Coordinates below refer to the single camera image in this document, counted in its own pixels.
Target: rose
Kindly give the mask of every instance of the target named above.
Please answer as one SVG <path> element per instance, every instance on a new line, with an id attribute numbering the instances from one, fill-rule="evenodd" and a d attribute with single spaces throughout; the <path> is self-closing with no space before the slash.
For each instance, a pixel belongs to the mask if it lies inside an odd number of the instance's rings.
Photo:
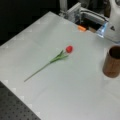
<path id="1" fill-rule="evenodd" d="M 64 52 L 64 50 L 62 50 L 55 58 L 53 58 L 50 62 L 48 62 L 46 65 L 44 65 L 38 71 L 36 71 L 35 73 L 33 73 L 30 77 L 28 77 L 26 80 L 24 80 L 24 82 L 26 82 L 27 80 L 29 80 L 31 77 L 33 77 L 34 75 L 36 75 L 38 72 L 42 71 L 48 65 L 50 65 L 50 64 L 52 64 L 52 63 L 54 63 L 54 62 L 56 62 L 58 60 L 65 59 L 66 57 L 68 57 L 68 53 L 71 53 L 72 51 L 73 51 L 73 47 L 72 46 L 66 47 L 66 52 Z"/>

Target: white table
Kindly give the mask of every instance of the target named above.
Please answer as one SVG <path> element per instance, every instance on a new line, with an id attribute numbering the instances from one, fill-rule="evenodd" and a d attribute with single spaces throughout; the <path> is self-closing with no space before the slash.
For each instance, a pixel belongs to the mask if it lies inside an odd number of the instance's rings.
<path id="1" fill-rule="evenodd" d="M 68 45 L 67 59 L 24 82 Z M 102 73 L 112 45 L 49 12 L 0 47 L 0 80 L 42 120 L 119 120 L 120 77 Z"/>

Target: cable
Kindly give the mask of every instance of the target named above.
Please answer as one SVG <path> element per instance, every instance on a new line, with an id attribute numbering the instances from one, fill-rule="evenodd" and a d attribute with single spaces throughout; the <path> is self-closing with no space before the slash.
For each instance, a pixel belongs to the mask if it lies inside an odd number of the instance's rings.
<path id="1" fill-rule="evenodd" d="M 105 17 L 102 17 L 101 15 L 98 15 L 98 14 L 96 14 L 96 13 L 94 13 L 94 12 L 87 11 L 87 10 L 86 10 L 86 11 L 85 11 L 85 10 L 81 10 L 80 12 L 92 13 L 92 14 L 98 16 L 98 17 L 101 17 L 102 19 L 104 19 L 104 21 L 109 22 L 107 19 L 105 19 Z"/>

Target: brown cup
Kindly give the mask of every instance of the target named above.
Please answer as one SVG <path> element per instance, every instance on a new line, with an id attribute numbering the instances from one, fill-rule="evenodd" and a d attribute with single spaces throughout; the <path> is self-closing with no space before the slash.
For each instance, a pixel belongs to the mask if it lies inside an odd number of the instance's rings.
<path id="1" fill-rule="evenodd" d="M 108 51 L 103 73 L 110 78 L 115 78 L 120 74 L 120 46 L 113 46 Z"/>

